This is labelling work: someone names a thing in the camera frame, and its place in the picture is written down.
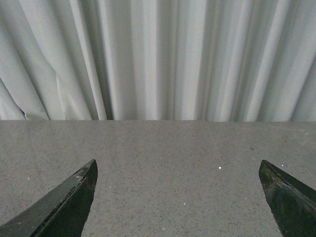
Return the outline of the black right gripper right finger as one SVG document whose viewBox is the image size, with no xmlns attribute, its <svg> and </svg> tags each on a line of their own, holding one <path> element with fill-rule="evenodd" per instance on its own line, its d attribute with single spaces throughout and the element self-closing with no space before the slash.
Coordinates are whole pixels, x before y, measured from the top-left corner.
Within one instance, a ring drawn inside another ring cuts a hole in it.
<svg viewBox="0 0 316 237">
<path fill-rule="evenodd" d="M 316 191 L 267 160 L 259 178 L 274 220 L 284 237 L 316 235 Z"/>
</svg>

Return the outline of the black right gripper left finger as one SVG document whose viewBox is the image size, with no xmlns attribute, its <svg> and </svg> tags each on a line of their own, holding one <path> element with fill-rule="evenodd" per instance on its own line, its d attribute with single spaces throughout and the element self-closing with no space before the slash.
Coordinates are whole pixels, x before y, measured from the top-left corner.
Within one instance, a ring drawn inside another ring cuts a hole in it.
<svg viewBox="0 0 316 237">
<path fill-rule="evenodd" d="M 91 160 L 28 209 L 0 227 L 2 237 L 80 237 L 98 177 Z"/>
</svg>

